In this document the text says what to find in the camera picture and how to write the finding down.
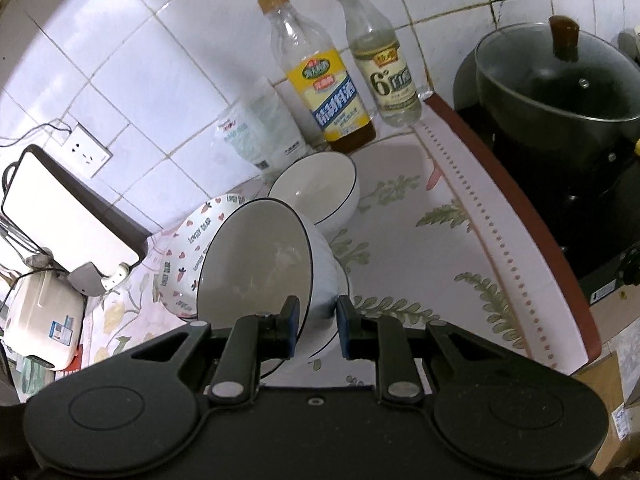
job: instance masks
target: patterned plate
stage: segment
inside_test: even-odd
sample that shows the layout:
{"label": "patterned plate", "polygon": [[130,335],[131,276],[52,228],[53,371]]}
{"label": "patterned plate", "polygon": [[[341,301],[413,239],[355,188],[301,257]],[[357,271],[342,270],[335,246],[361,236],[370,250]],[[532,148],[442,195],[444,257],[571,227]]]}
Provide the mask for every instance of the patterned plate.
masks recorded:
{"label": "patterned plate", "polygon": [[178,227],[165,253],[160,274],[156,275],[160,301],[183,319],[196,317],[198,280],[209,244],[225,219],[244,203],[238,194],[225,194],[209,200]]}

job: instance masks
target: tile wall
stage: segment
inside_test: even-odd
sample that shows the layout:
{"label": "tile wall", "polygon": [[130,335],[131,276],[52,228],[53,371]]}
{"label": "tile wall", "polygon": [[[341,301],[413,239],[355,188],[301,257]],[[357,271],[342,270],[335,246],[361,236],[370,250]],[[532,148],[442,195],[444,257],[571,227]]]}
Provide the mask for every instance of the tile wall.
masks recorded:
{"label": "tile wall", "polygon": [[[291,0],[346,49],[336,0]],[[476,100],[471,53],[496,27],[568,14],[618,42],[640,23],[640,0],[372,0],[391,20],[420,86],[451,105]],[[259,75],[309,140],[318,130],[270,52],[256,0],[9,0],[0,16],[0,137],[36,124],[82,123],[113,153],[85,183],[157,231],[208,197],[256,175],[211,126]],[[369,108],[350,53],[343,53]],[[60,159],[65,136],[36,131],[0,148],[7,164],[35,143]]]}

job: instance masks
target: bottle cap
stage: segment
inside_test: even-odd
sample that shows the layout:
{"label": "bottle cap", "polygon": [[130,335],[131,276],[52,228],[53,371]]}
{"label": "bottle cap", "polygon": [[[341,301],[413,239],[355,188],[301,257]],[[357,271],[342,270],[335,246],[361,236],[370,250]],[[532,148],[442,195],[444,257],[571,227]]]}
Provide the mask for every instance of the bottle cap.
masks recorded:
{"label": "bottle cap", "polygon": [[268,14],[273,9],[277,9],[282,4],[288,2],[289,0],[258,0],[258,5],[260,5],[263,14]]}

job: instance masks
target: red table edge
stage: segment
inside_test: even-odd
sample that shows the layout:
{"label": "red table edge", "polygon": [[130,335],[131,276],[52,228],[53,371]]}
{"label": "red table edge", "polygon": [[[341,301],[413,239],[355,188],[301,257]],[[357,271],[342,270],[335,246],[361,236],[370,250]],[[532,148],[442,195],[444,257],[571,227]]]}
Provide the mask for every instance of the red table edge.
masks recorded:
{"label": "red table edge", "polygon": [[549,232],[543,219],[520,189],[518,184],[507,173],[502,164],[495,158],[491,150],[478,135],[462,120],[462,118],[437,94],[425,100],[468,147],[484,170],[498,186],[511,207],[520,217],[531,238],[538,246],[553,276],[569,305],[576,325],[582,335],[582,342],[587,351],[588,362],[597,359],[602,352],[600,334],[589,310],[589,303],[580,289],[578,280],[571,270],[564,254]]}

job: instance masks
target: brown liquid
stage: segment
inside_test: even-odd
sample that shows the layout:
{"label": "brown liquid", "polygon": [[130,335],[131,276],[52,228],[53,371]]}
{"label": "brown liquid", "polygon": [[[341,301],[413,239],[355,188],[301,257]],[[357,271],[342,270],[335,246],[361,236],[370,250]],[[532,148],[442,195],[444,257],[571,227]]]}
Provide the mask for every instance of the brown liquid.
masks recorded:
{"label": "brown liquid", "polygon": [[349,135],[334,140],[334,142],[329,142],[329,146],[334,152],[351,153],[375,138],[376,129],[373,127],[373,122],[369,121]]}

